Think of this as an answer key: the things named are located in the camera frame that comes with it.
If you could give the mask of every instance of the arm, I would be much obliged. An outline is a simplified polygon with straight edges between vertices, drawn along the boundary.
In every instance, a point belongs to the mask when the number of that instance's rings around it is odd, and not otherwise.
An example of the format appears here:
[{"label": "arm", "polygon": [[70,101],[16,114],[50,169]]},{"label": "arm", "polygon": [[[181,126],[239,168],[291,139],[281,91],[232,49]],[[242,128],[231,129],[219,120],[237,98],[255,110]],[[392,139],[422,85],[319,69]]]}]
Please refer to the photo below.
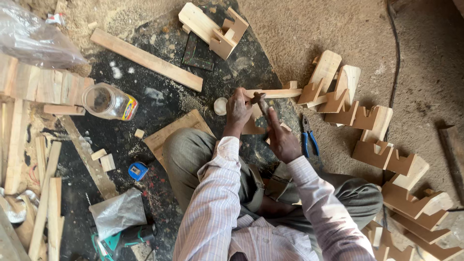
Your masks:
[{"label": "arm", "polygon": [[200,184],[179,227],[173,260],[227,260],[232,229],[240,213],[239,138],[251,104],[236,89],[227,102],[227,125],[213,158],[199,171]]}]

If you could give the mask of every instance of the plastic bag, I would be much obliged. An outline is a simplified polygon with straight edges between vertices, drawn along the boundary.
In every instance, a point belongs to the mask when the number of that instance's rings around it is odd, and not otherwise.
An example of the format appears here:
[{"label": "plastic bag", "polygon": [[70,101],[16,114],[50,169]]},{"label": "plastic bag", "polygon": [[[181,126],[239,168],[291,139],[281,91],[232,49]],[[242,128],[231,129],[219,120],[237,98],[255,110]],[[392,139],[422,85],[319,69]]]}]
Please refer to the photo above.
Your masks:
[{"label": "plastic bag", "polygon": [[100,241],[130,226],[145,225],[142,194],[135,188],[89,207]]},{"label": "plastic bag", "polygon": [[87,63],[58,28],[11,0],[0,0],[0,52],[44,68]]}]

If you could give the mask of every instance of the wooden stick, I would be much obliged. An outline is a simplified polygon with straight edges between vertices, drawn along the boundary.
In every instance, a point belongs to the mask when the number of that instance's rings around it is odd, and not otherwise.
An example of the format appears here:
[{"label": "wooden stick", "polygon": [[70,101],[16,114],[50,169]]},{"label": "wooden stick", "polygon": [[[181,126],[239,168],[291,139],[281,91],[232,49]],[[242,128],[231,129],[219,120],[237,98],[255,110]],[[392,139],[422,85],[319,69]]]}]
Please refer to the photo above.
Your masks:
[{"label": "wooden stick", "polygon": [[202,78],[137,48],[130,43],[126,43],[118,37],[112,36],[97,28],[93,32],[90,40],[154,72],[164,75],[173,81],[183,84],[192,90],[201,92],[201,86],[203,84]]}]

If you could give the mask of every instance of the plastic jar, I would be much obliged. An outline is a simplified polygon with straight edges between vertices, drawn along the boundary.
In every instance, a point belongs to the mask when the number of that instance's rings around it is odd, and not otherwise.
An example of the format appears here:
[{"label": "plastic jar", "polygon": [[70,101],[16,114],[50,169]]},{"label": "plastic jar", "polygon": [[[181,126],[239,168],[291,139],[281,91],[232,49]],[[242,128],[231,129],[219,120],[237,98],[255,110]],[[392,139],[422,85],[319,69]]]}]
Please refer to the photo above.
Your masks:
[{"label": "plastic jar", "polygon": [[106,83],[85,89],[82,104],[94,116],[123,121],[131,120],[139,105],[134,97]]}]

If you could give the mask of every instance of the grey trousers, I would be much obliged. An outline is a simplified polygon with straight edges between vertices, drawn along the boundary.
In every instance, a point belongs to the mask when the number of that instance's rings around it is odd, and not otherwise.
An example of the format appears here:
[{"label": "grey trousers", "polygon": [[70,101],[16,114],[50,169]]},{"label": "grey trousers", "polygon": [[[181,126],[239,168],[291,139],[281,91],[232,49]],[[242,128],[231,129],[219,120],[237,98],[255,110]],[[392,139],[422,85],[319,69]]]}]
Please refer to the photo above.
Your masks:
[{"label": "grey trousers", "polygon": [[[195,188],[199,185],[198,170],[211,160],[216,138],[197,129],[184,128],[171,134],[163,145],[163,158],[174,195],[180,208],[185,213]],[[239,216],[250,215],[254,219],[259,216],[256,212],[263,199],[264,188],[257,171],[253,171],[240,158],[242,165],[240,172],[240,190],[238,192],[241,204]],[[375,185],[364,179],[349,175],[318,173],[319,177],[332,184],[335,196],[346,207],[353,221],[359,229],[365,227],[380,211],[382,207],[382,194]],[[289,180],[273,177],[271,181],[281,182],[286,187],[279,194],[279,200],[285,203],[298,201],[295,186]],[[303,214],[303,209],[297,207],[287,216],[275,219],[266,219],[274,226],[283,225],[309,235],[313,249],[320,254],[316,243],[314,230]]]}]

